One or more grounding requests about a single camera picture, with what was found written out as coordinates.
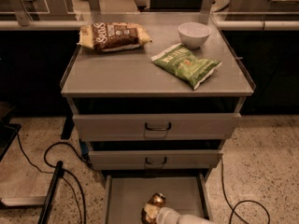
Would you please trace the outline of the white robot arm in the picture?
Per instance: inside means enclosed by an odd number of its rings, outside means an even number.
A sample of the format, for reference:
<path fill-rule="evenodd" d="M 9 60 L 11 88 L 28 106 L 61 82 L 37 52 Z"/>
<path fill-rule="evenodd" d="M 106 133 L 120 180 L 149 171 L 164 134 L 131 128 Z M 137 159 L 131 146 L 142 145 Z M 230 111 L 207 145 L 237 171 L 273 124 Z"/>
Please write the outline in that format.
<path fill-rule="evenodd" d="M 157 214 L 157 224 L 215 224 L 214 222 L 193 215 L 182 215 L 172 208 L 163 207 Z"/>

